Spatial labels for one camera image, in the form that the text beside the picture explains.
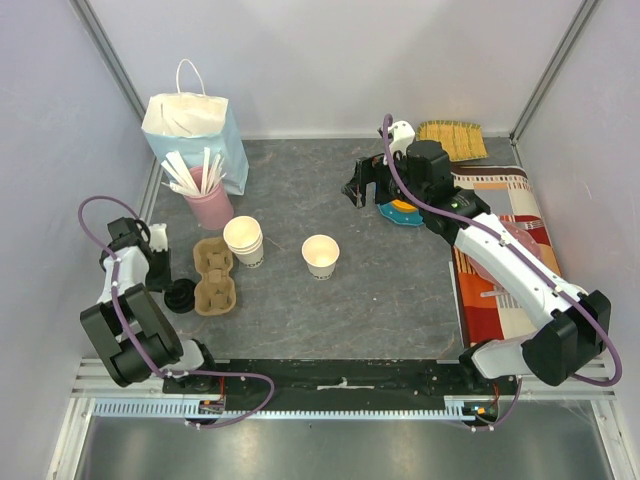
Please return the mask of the black plastic cup lid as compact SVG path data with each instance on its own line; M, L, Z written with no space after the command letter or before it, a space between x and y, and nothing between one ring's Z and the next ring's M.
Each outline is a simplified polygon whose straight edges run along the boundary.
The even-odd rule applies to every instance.
M185 314L195 307L195 287L193 280L181 278L175 280L164 292L165 306L176 314Z

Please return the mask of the single white paper cup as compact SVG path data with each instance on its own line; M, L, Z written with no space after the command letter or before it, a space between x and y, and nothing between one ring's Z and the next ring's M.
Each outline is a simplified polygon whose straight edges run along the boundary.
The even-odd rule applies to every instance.
M310 274L316 280L328 280L335 270L340 247L332 237L318 234L303 242L301 254Z

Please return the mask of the stack of white paper cups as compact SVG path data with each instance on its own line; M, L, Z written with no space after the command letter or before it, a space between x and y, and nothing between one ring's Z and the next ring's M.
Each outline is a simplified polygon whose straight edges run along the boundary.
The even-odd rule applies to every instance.
M250 216L230 220L223 239L235 257L248 268L260 266L264 260L263 234L259 222Z

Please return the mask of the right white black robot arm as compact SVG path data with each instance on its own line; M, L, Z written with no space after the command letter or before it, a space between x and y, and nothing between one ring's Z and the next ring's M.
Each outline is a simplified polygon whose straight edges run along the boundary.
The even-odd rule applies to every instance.
M430 140L404 151L357 160L342 192L357 208L366 204L369 184L375 202L412 204L422 223L485 269L525 311L535 332L487 340L460 358L458 381L477 394L495 378L533 375L558 386L601 354L611 303L600 291L589 294L560 278L524 247L474 191L454 182L448 154Z

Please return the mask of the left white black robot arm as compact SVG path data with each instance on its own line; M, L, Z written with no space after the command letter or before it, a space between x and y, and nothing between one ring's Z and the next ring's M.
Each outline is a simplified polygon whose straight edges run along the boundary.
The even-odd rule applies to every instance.
M129 338L134 333L155 366L169 370L165 394L212 393L219 369L208 349L181 340L152 295L184 314L195 306L194 281L171 278L171 250L164 224L147 225L121 217L107 225L111 242L101 253L105 284L97 303L80 314L80 323L108 374L120 387L151 378L153 371Z

